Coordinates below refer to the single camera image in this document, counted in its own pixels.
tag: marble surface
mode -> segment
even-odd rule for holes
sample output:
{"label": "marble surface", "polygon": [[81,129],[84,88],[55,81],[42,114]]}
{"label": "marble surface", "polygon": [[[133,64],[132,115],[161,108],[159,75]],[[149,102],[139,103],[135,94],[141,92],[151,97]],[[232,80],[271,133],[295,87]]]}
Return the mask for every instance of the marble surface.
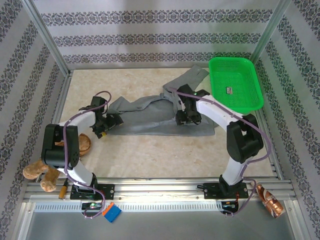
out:
{"label": "marble surface", "polygon": [[[102,90],[133,102],[158,95],[162,85],[179,77],[188,68],[75,70],[61,121],[90,104]],[[198,89],[210,90],[207,76]],[[82,163],[97,177],[218,177],[227,166],[226,133],[221,127],[214,136],[116,136],[98,139],[89,128],[84,132],[92,141],[91,151]],[[259,152],[263,156],[266,150]],[[273,176],[268,159],[249,165],[245,176]]]}

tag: green plastic basket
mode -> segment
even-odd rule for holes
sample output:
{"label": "green plastic basket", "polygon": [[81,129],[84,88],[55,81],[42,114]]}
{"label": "green plastic basket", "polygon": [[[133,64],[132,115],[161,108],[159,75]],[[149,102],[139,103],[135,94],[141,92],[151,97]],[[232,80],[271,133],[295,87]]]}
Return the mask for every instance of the green plastic basket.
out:
{"label": "green plastic basket", "polygon": [[209,61],[213,97],[228,108],[248,114],[264,105],[254,64],[242,57],[214,57]]}

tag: wire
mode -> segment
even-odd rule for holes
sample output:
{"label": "wire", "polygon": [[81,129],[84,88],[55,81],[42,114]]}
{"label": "wire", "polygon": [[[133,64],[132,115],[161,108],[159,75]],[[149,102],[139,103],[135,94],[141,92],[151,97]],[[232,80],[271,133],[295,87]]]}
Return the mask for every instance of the wire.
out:
{"label": "wire", "polygon": [[111,93],[108,92],[108,91],[100,91],[100,92],[98,92],[98,93],[97,93],[96,95],[94,95],[94,96],[97,96],[97,95],[99,95],[99,94],[101,94],[101,93],[108,93],[108,94],[109,94],[109,99],[106,100],[104,104],[102,104],[102,105],[100,105],[100,106],[97,106],[97,107],[94,107],[94,108],[91,108],[91,109],[88,109],[88,110],[85,110],[85,111],[82,111],[82,112],[79,112],[79,113],[77,113],[76,115],[72,116],[68,121],[65,122],[65,124],[64,124],[64,126],[63,126],[63,130],[62,130],[63,142],[64,142],[64,169],[63,169],[64,174],[66,175],[66,177],[67,177],[70,181],[76,183],[76,184],[79,185],[79,186],[88,188],[88,189],[92,190],[93,192],[97,192],[97,193],[99,193],[99,194],[102,196],[101,209],[100,209],[100,211],[98,211],[95,215],[90,216],[90,217],[88,217],[88,216],[86,215],[86,211],[84,211],[84,214],[83,214],[84,217],[85,217],[85,218],[90,218],[90,219],[93,219],[93,218],[99,216],[99,215],[103,212],[103,210],[104,210],[104,208],[105,208],[105,204],[106,204],[106,198],[105,198],[105,195],[104,195],[101,191],[99,191],[98,189],[96,189],[96,188],[94,188],[94,187],[91,187],[91,186],[89,186],[89,185],[86,185],[86,184],[84,184],[84,183],[82,183],[82,182],[79,182],[79,181],[73,179],[73,178],[68,174],[67,126],[71,123],[72,120],[74,120],[75,118],[79,117],[79,116],[82,115],[82,114],[86,114],[86,113],[88,113],[88,112],[91,112],[91,111],[95,111],[95,110],[104,108],[104,107],[111,101],[112,95],[111,95]]}
{"label": "wire", "polygon": [[268,138],[268,136],[266,135],[265,132],[261,131],[261,129],[259,129],[257,126],[255,126],[254,124],[252,124],[251,122],[248,122],[247,120],[241,118],[241,117],[238,117],[237,115],[235,115],[232,111],[228,110],[227,108],[225,108],[223,105],[221,105],[220,103],[218,103],[217,101],[212,101],[210,99],[206,99],[204,97],[200,97],[200,96],[197,96],[197,95],[192,95],[192,94],[187,94],[187,93],[183,93],[183,92],[179,92],[177,91],[177,89],[173,88],[173,87],[170,87],[170,89],[175,92],[176,94],[178,95],[181,95],[181,96],[185,96],[185,97],[189,97],[189,98],[194,98],[194,99],[199,99],[199,100],[202,100],[204,102],[207,102],[207,103],[210,103],[210,104],[213,104],[215,106],[217,106],[218,108],[220,108],[221,110],[223,110],[224,112],[226,112],[227,114],[229,114],[231,117],[237,119],[237,120],[240,120],[242,122],[244,122],[245,124],[249,125],[250,127],[252,127],[254,130],[256,130],[258,133],[261,134],[261,136],[263,136],[263,138],[265,139],[267,145],[268,145],[268,148],[267,148],[267,152],[266,154],[263,156],[263,157],[260,157],[258,159],[254,159],[254,160],[249,160],[246,162],[246,164],[244,165],[243,169],[241,170],[240,172],[240,177],[243,179],[243,180],[247,180],[247,181],[252,181],[254,182],[254,186],[253,186],[253,189],[252,189],[252,192],[250,194],[250,196],[248,197],[248,199],[244,202],[244,204],[239,208],[239,210],[235,213],[229,213],[227,214],[226,213],[226,216],[234,216],[234,215],[237,215],[238,213],[240,213],[248,204],[248,202],[250,201],[250,199],[252,198],[253,194],[255,193],[256,191],[256,187],[257,187],[257,182],[256,180],[254,180],[253,178],[247,178],[247,177],[243,177],[244,175],[244,172],[245,170],[247,169],[248,165],[249,164],[252,164],[252,163],[256,163],[256,162],[259,162],[259,161],[262,161],[264,159],[266,159],[270,154],[271,154],[271,148],[272,148],[272,145],[271,145],[271,141],[270,139]]}

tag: gray towel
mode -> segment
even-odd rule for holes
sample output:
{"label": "gray towel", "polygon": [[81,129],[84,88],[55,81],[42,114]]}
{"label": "gray towel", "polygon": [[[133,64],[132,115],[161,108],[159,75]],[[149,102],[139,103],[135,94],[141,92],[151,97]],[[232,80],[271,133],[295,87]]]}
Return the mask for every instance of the gray towel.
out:
{"label": "gray towel", "polygon": [[109,114],[120,114],[123,124],[108,131],[110,135],[166,135],[166,136],[211,136],[217,126],[211,119],[202,115],[199,125],[193,123],[178,126],[176,113],[181,109],[179,97],[170,88],[178,89],[189,84],[192,90],[209,73],[199,66],[193,66],[183,75],[163,85],[163,93],[146,96],[134,102],[119,97],[108,108]]}

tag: stuffed toy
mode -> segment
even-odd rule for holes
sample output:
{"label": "stuffed toy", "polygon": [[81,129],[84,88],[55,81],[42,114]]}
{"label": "stuffed toy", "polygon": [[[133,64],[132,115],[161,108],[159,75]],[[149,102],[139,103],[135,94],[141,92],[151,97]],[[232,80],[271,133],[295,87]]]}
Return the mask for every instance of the stuffed toy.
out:
{"label": "stuffed toy", "polygon": [[[55,145],[63,146],[64,142],[56,142]],[[87,135],[81,133],[79,136],[79,156],[82,157],[83,155],[87,154],[90,148],[90,138]],[[46,173],[42,178],[40,185],[45,192],[52,192],[56,190],[56,182],[60,175],[60,172],[57,169],[44,164],[41,158],[38,161],[26,166],[23,169],[23,176],[26,179],[34,180],[45,171]]]}

